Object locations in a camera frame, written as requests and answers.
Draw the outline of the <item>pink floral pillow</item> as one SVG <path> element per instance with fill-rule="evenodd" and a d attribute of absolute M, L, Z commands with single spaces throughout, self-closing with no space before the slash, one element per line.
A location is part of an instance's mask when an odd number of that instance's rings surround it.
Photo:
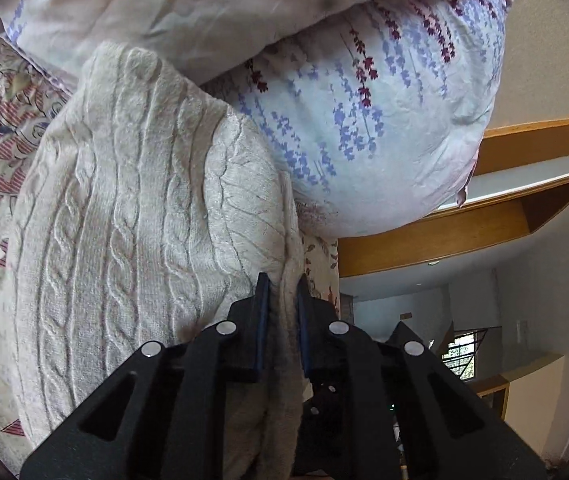
<path fill-rule="evenodd" d="M 0 36 L 66 92 L 106 41 L 203 84 L 268 44 L 370 0 L 0 0 Z"/>

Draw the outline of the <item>blue lavender print pillow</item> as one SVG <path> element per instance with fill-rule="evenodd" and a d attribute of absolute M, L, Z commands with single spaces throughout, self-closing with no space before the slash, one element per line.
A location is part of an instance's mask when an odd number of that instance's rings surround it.
<path fill-rule="evenodd" d="M 219 76 L 290 174 L 301 228 L 387 232 L 463 196 L 503 68 L 513 0 L 370 0 Z"/>

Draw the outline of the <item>window with grille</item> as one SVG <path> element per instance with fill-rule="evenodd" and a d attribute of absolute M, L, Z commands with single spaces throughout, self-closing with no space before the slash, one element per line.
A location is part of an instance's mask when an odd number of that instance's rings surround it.
<path fill-rule="evenodd" d="M 456 332 L 442 356 L 444 364 L 464 382 L 489 378 L 501 371 L 500 327 Z"/>

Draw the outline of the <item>beige cable knit sweater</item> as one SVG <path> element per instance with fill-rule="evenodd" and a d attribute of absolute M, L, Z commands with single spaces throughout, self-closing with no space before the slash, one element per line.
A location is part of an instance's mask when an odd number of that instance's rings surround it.
<path fill-rule="evenodd" d="M 230 392 L 224 474 L 289 477 L 303 249 L 290 178 L 248 116 L 152 51 L 102 44 L 30 165 L 7 271 L 10 384 L 33 444 L 142 344 L 191 340 L 266 273 L 266 370 Z"/>

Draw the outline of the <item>wooden headboard frame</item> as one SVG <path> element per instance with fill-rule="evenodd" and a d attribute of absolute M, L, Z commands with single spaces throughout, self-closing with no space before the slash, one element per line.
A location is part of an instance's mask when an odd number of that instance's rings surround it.
<path fill-rule="evenodd" d="M 487 130 L 479 177 L 569 156 L 569 118 Z M 417 222 L 373 236 L 339 240 L 341 278 L 391 271 L 474 252 L 539 230 L 569 204 L 569 177 L 522 191 L 468 200 Z"/>

